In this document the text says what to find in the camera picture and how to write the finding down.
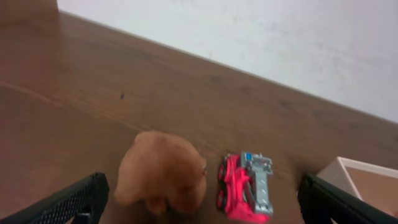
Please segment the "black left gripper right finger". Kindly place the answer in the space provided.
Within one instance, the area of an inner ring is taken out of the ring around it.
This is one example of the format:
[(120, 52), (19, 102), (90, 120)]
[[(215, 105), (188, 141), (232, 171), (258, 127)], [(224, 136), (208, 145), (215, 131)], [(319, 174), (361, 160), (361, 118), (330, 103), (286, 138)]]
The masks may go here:
[(303, 175), (297, 198), (306, 224), (397, 224), (396, 217), (311, 173)]

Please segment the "white cardboard box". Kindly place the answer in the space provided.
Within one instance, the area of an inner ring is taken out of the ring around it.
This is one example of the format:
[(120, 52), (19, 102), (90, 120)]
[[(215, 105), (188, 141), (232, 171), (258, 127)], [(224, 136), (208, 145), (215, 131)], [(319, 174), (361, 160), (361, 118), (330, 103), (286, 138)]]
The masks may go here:
[(317, 176), (373, 207), (397, 217), (397, 171), (337, 157)]

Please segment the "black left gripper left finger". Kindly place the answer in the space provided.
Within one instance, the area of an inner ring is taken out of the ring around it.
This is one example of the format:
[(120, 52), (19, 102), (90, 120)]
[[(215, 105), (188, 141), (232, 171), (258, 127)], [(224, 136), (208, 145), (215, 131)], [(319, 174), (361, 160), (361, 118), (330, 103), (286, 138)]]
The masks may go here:
[(1, 219), (2, 224), (98, 224), (109, 197), (106, 175), (95, 172)]

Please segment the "red toy fire truck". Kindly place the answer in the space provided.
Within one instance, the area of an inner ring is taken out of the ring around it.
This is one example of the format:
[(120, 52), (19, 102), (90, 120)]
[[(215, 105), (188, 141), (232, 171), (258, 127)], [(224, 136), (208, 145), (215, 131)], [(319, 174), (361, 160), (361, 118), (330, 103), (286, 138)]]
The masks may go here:
[(274, 213), (267, 179), (272, 174), (272, 160), (262, 154), (227, 154), (218, 168), (217, 210), (229, 219), (267, 223)]

